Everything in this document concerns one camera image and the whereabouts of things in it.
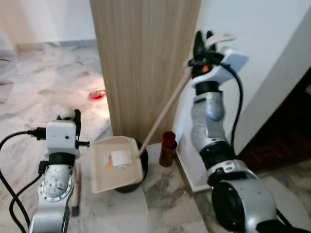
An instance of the broom handle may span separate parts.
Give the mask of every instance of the broom handle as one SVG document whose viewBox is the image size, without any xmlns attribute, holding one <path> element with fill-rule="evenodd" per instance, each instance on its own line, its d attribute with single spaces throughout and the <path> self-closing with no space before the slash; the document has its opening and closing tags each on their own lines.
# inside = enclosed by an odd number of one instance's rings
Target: broom handle
<svg viewBox="0 0 311 233">
<path fill-rule="evenodd" d="M 188 80 L 191 78 L 191 69 L 187 68 L 185 71 L 185 74 L 183 76 L 183 78 L 181 79 L 180 83 L 178 84 L 178 86 L 176 87 L 176 89 L 174 90 L 171 98 L 169 99 L 169 101 L 167 102 L 167 104 L 165 105 L 164 109 L 162 110 L 162 112 L 160 113 L 160 115 L 158 116 L 158 118 L 156 119 L 153 127 L 151 128 L 148 136 L 146 137 L 144 143 L 142 144 L 137 157 L 139 158 L 142 153 L 145 151 L 148 143 L 150 142 L 152 136 L 155 134 L 157 128 L 159 127 L 160 123 L 162 122 L 163 118 L 165 117 L 165 115 L 167 114 L 167 112 L 170 110 L 170 108 L 172 107 L 173 103 L 176 101 L 176 99 L 178 98 L 178 96 L 180 95 L 180 93 L 182 92 L 182 90 L 184 89 L 184 87 L 186 86 L 186 84 L 188 83 Z"/>
</svg>

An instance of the wooden pillar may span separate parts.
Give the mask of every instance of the wooden pillar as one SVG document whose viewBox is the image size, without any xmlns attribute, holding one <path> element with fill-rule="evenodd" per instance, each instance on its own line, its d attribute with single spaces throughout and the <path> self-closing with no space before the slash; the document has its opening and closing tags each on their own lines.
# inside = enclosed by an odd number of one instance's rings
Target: wooden pillar
<svg viewBox="0 0 311 233">
<path fill-rule="evenodd" d="M 143 141 L 183 75 L 201 0 L 91 0 L 113 135 Z M 152 142 L 172 129 L 176 106 Z"/>
</svg>

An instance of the red lid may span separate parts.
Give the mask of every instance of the red lid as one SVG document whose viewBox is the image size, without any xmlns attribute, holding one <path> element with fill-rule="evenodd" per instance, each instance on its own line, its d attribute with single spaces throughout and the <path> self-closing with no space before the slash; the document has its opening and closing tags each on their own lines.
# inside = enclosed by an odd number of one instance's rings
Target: red lid
<svg viewBox="0 0 311 233">
<path fill-rule="evenodd" d="M 162 143 L 166 148 L 174 146 L 176 135 L 172 131 L 167 131 L 163 134 Z"/>
<path fill-rule="evenodd" d="M 92 91 L 89 94 L 89 98 L 91 100 L 101 100 L 103 97 L 105 97 L 106 95 L 106 90 L 102 89 L 102 90 L 96 90 L 96 91 Z"/>
</svg>

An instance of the marble floor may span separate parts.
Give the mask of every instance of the marble floor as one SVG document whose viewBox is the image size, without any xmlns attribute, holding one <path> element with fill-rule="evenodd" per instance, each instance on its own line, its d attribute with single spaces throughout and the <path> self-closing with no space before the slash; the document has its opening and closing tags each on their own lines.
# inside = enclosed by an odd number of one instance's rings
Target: marble floor
<svg viewBox="0 0 311 233">
<path fill-rule="evenodd" d="M 0 52 L 0 138 L 45 125 L 63 108 L 82 112 L 81 140 L 112 135 L 107 100 L 91 101 L 90 91 L 104 88 L 95 41 L 23 45 L 18 56 Z M 9 140 L 1 150 L 1 171 L 17 192 L 30 182 L 44 159 L 44 141 L 29 136 Z M 158 164 L 160 146 L 150 146 L 149 173 L 130 194 L 115 190 L 93 194 L 89 152 L 81 148 L 80 215 L 69 221 L 69 233 L 207 233 L 194 198 L 186 193 L 176 164 Z M 29 214 L 37 205 L 33 185 L 21 201 Z M 17 233 L 9 213 L 11 196 L 0 183 L 0 232 Z M 18 219 L 21 213 L 15 206 Z"/>
<path fill-rule="evenodd" d="M 257 174 L 271 191 L 279 211 L 298 228 L 311 231 L 311 160 Z M 209 233 L 226 233 L 216 221 L 211 191 L 194 195 Z"/>
</svg>

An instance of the red object on floor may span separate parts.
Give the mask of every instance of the red object on floor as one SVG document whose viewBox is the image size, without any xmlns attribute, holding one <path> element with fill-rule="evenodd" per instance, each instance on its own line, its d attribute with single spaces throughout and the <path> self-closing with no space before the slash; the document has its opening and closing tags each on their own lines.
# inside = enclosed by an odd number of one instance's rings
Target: red object on floor
<svg viewBox="0 0 311 233">
<path fill-rule="evenodd" d="M 159 163 L 164 167 L 171 166 L 173 163 L 177 147 L 175 138 L 176 135 L 172 131 L 167 131 L 163 134 Z"/>
<path fill-rule="evenodd" d="M 89 94 L 89 98 L 91 100 L 101 100 L 103 97 L 105 97 L 106 95 L 106 90 L 102 89 L 102 90 L 96 90 L 96 91 L 92 91 Z"/>
</svg>

